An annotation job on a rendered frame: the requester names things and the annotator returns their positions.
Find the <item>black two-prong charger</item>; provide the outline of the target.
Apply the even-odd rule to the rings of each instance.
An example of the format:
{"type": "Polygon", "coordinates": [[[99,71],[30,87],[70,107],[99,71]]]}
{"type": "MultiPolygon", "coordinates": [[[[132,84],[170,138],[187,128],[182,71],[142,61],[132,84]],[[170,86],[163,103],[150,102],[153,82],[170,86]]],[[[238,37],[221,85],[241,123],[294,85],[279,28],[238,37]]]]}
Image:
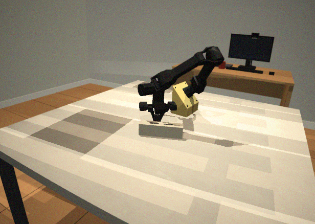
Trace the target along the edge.
{"type": "Polygon", "coordinates": [[[161,116],[160,116],[160,114],[154,114],[154,121],[158,121],[158,122],[161,121],[161,116]]]}

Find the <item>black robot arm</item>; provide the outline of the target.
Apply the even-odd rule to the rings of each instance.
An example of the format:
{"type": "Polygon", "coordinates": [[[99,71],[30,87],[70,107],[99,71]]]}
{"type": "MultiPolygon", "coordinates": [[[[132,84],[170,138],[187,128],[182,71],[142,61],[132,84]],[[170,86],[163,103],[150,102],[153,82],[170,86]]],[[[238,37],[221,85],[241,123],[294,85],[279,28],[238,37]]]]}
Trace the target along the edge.
{"type": "MultiPolygon", "coordinates": [[[[164,70],[151,77],[150,83],[143,83],[138,85],[138,93],[140,96],[147,95],[163,95],[165,90],[175,84],[176,80],[191,71],[197,66],[203,65],[198,75],[193,76],[190,80],[191,84],[183,91],[188,98],[192,97],[195,93],[202,93],[206,87],[206,79],[213,71],[215,66],[221,65],[224,61],[224,57],[218,47],[206,47],[203,51],[197,52],[194,56],[187,61],[184,61],[180,65],[171,70],[164,70]],[[206,59],[203,56],[206,53],[206,59]],[[156,80],[158,79],[158,81],[156,80]]],[[[164,103],[164,99],[157,101],[154,99],[152,108],[154,108],[155,114],[164,114],[165,111],[169,111],[169,104],[164,103]]]]}

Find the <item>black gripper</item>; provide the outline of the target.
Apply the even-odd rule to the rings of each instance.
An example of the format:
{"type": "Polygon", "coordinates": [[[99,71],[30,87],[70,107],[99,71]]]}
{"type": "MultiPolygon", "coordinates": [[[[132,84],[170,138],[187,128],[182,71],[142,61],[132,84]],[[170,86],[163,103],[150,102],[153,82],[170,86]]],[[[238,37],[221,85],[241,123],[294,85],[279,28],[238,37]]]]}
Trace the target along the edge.
{"type": "MultiPolygon", "coordinates": [[[[152,103],[153,103],[154,99],[157,99],[157,101],[161,101],[161,99],[164,99],[164,94],[163,95],[153,94],[153,96],[152,96],[152,103]]],[[[176,103],[174,101],[168,101],[167,104],[169,104],[169,109],[170,110],[177,110],[177,105],[176,105],[176,103]]],[[[153,121],[154,121],[154,110],[152,108],[152,104],[147,104],[147,101],[139,102],[139,109],[140,109],[140,111],[148,110],[148,112],[151,113],[153,121]]],[[[165,111],[165,113],[166,112],[168,112],[168,111],[165,111]]],[[[161,119],[162,119],[164,114],[160,114],[161,119]]]]}

